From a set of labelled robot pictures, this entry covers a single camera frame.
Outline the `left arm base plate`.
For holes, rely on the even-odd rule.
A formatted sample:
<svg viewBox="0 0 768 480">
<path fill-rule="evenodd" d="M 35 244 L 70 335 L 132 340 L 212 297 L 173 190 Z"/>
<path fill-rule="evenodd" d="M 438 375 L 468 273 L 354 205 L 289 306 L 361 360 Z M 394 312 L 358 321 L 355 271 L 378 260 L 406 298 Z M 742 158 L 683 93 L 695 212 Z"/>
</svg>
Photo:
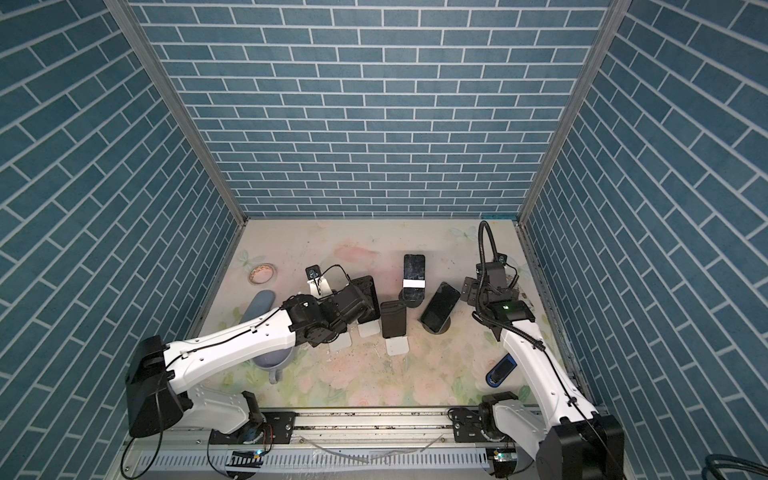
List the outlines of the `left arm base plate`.
<svg viewBox="0 0 768 480">
<path fill-rule="evenodd" d="M 260 423 L 248 422 L 234 433 L 224 434 L 213 430 L 209 435 L 211 445 L 257 445 L 271 447 L 289 444 L 293 435 L 297 414 L 292 411 L 262 412 Z"/>
</svg>

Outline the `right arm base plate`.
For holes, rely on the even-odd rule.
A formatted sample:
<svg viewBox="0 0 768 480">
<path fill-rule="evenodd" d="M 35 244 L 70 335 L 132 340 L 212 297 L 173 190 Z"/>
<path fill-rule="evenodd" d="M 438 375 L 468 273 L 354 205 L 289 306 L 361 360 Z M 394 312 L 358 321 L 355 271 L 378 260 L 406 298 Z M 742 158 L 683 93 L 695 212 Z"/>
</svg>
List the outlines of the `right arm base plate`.
<svg viewBox="0 0 768 480">
<path fill-rule="evenodd" d="M 479 410 L 452 407 L 447 410 L 446 415 L 452 424 L 456 443 L 498 442 L 500 439 Z"/>
</svg>

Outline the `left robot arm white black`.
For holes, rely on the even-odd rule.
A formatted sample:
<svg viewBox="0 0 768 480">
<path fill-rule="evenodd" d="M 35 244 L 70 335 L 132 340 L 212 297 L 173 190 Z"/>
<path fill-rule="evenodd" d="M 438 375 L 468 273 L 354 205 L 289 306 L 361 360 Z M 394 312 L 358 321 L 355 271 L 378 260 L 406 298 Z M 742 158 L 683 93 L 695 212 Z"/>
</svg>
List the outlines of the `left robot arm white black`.
<svg viewBox="0 0 768 480">
<path fill-rule="evenodd" d="M 233 434 L 257 426 L 262 419 L 254 394 L 228 395 L 203 382 L 258 356 L 331 343 L 349 324 L 379 316 L 375 283 L 365 276 L 325 297 L 293 295 L 260 317 L 207 336 L 170 343 L 148 337 L 137 345 L 125 378 L 129 434 L 145 438 L 174 426 Z"/>
</svg>

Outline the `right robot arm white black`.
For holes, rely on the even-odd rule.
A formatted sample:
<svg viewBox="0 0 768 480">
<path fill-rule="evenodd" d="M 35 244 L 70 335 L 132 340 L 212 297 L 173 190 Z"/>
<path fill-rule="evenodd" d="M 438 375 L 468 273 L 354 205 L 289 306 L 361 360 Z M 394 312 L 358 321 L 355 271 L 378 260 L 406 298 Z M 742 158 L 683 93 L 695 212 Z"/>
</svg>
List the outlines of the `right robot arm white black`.
<svg viewBox="0 0 768 480">
<path fill-rule="evenodd" d="M 499 261 L 476 266 L 461 299 L 493 332 L 522 371 L 539 411 L 517 395 L 490 395 L 479 411 L 488 436 L 511 439 L 541 479 L 623 479 L 625 435 L 612 415 L 601 415 L 550 355 L 527 304 L 516 300 Z"/>
</svg>

